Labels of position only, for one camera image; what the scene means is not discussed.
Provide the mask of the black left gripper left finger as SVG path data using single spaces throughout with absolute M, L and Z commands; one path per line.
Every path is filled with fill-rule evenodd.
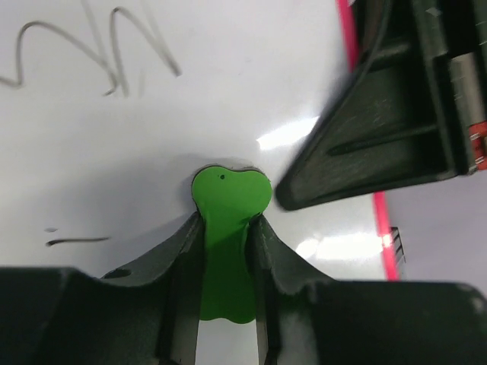
M 1 270 L 3 364 L 193 364 L 204 224 L 102 278 L 75 268 Z

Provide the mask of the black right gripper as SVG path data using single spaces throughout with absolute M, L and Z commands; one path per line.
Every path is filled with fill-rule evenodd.
M 285 210 L 486 169 L 486 2 L 361 1 L 357 13 L 358 64 L 276 186 Z

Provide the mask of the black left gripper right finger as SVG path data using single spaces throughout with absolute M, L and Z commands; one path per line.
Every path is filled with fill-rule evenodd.
M 484 364 L 486 301 L 467 284 L 337 281 L 264 217 L 250 225 L 261 364 Z

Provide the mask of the green whiteboard eraser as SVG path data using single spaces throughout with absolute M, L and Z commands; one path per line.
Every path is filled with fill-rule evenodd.
M 247 234 L 252 219 L 271 201 L 271 182 L 258 170 L 213 165 L 195 175 L 191 193 L 205 225 L 200 319 L 247 324 L 256 316 Z

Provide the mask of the red framed whiteboard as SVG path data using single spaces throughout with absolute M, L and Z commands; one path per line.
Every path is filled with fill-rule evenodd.
M 359 2 L 3 1 L 1 270 L 102 278 L 199 214 L 193 179 L 218 165 L 267 176 L 259 217 L 325 275 L 428 282 L 399 271 L 388 190 L 275 197 L 358 64 Z M 261 364 L 256 317 L 199 314 L 193 364 Z

